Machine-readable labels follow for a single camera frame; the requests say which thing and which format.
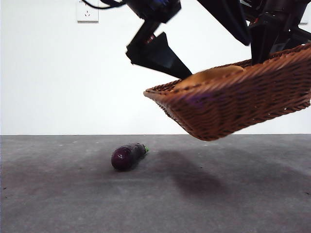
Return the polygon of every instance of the electrical socket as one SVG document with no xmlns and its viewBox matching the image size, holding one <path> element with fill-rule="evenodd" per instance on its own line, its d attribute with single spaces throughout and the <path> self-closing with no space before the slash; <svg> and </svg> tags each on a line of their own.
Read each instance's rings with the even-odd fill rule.
<svg viewBox="0 0 311 233">
<path fill-rule="evenodd" d="M 81 0 L 76 0 L 76 15 L 78 23 L 98 23 L 98 9 L 92 8 Z M 98 0 L 88 0 L 98 6 Z"/>
</svg>

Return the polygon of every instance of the concrete floor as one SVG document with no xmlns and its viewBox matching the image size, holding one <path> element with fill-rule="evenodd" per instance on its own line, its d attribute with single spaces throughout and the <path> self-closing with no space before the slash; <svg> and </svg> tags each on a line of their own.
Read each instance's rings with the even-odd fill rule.
<svg viewBox="0 0 311 233">
<path fill-rule="evenodd" d="M 311 135 L 3 136 L 2 233 L 310 233 Z M 113 150 L 151 151 L 117 172 Z"/>
</svg>

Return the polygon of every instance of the purple eggplant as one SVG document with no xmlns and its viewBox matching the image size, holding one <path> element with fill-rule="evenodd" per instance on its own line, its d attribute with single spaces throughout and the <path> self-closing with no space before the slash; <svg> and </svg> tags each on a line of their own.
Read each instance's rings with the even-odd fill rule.
<svg viewBox="0 0 311 233">
<path fill-rule="evenodd" d="M 113 152 L 111 165 L 120 171 L 129 170 L 148 150 L 145 145 L 140 143 L 123 145 Z"/>
</svg>

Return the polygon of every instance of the woven basket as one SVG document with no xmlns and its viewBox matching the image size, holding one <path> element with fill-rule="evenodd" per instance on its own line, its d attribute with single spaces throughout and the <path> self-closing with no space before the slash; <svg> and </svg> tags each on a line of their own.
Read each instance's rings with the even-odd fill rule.
<svg viewBox="0 0 311 233">
<path fill-rule="evenodd" d="M 233 65 L 245 71 L 173 90 L 177 80 L 147 89 L 144 95 L 205 141 L 310 106 L 311 43 L 271 54 L 263 64 L 252 66 L 247 60 Z"/>
</svg>

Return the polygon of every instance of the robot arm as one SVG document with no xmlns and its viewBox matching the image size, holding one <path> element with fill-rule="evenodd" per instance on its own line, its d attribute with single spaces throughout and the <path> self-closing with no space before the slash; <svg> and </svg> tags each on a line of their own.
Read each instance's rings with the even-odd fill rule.
<svg viewBox="0 0 311 233">
<path fill-rule="evenodd" d="M 127 4 L 144 19 L 126 55 L 132 64 L 184 79 L 190 70 L 168 45 L 165 33 L 155 36 L 181 9 L 180 0 L 101 0 L 106 8 Z M 311 42 L 311 33 L 298 27 L 311 0 L 198 0 L 237 40 L 251 43 L 253 64 L 262 63 L 269 53 Z"/>
</svg>

